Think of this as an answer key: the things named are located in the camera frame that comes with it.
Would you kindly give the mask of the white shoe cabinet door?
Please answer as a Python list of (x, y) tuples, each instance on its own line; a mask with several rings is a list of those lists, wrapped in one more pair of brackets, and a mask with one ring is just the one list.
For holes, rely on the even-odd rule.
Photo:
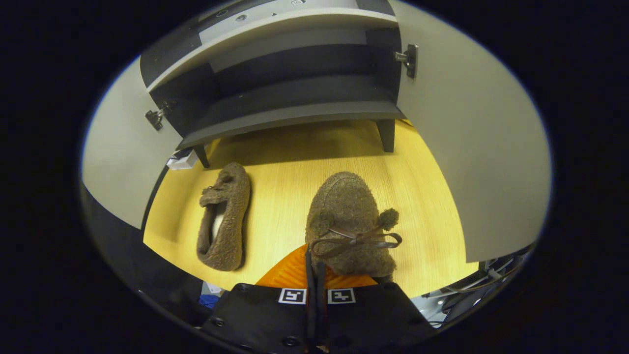
[(400, 0), (403, 49), (415, 78), (400, 75), (397, 106), (442, 171), (462, 226), (466, 261), (509, 255), (539, 237), (552, 191), (543, 121), (517, 77), (480, 43)]
[(136, 58), (97, 105), (82, 156), (82, 181), (88, 192), (138, 229), (157, 179), (182, 141), (166, 119), (159, 130), (146, 119), (147, 112), (157, 110)]

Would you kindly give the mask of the brown fuzzy shoe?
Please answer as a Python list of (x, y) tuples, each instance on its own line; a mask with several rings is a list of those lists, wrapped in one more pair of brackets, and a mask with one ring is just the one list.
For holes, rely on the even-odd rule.
[(196, 242), (202, 264), (218, 271), (242, 266), (243, 225), (251, 191), (249, 175), (239, 163), (228, 163), (214, 184), (202, 191), (203, 216)]
[(379, 210), (362, 177), (348, 171), (331, 175), (317, 190), (306, 220), (313, 271), (391, 281), (396, 262), (390, 251), (402, 244), (393, 232), (398, 222), (397, 210)]

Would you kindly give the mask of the white and grey shoe cabinet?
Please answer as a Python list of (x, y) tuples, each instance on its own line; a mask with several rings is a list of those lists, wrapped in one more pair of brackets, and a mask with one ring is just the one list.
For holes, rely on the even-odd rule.
[(193, 18), (140, 55), (140, 76), (195, 152), (233, 135), (297, 124), (370, 119), (395, 150), (402, 79), (419, 48), (403, 40), (389, 0), (240, 0)]

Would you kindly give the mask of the small white box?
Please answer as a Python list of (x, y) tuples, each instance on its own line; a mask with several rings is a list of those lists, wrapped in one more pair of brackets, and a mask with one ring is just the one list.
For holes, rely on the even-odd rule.
[(198, 155), (192, 147), (184, 148), (173, 153), (166, 166), (170, 170), (190, 170), (198, 159)]

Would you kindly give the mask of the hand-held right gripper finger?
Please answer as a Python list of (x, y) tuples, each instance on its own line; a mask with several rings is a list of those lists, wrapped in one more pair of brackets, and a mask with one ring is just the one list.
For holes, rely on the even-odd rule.
[(435, 335), (435, 329), (395, 284), (326, 287), (317, 264), (314, 342), (328, 354), (403, 354)]
[(236, 284), (214, 305), (204, 333), (243, 354), (307, 354), (315, 335), (313, 278), (307, 245), (256, 284)]

